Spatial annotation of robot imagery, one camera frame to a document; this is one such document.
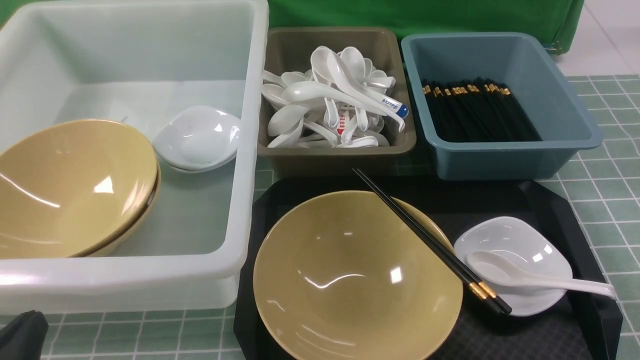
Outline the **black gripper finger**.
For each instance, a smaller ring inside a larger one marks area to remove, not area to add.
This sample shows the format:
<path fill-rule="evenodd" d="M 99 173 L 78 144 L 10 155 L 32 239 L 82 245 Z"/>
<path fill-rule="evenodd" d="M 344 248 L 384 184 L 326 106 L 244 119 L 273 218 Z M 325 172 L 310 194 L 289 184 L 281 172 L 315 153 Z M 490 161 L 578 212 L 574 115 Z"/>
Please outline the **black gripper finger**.
<path fill-rule="evenodd" d="M 39 360 L 49 328 L 45 314 L 40 311 L 19 314 L 0 331 L 0 358 Z"/>

